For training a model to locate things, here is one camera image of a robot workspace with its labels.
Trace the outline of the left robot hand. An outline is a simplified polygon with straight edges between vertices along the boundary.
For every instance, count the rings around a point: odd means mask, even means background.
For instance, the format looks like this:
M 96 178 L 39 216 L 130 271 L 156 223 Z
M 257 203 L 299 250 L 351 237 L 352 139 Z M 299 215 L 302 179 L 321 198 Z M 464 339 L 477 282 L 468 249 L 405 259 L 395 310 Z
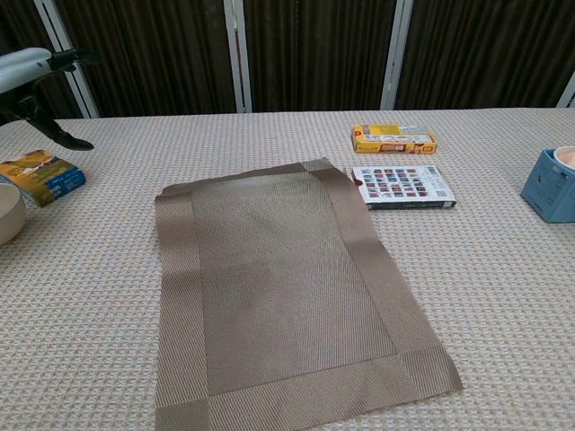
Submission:
M 55 143 L 72 151 L 91 151 L 93 145 L 76 138 L 41 107 L 36 89 L 50 75 L 75 71 L 76 64 L 95 64 L 99 57 L 86 49 L 53 53 L 25 48 L 1 56 L 1 111 L 23 119 Z

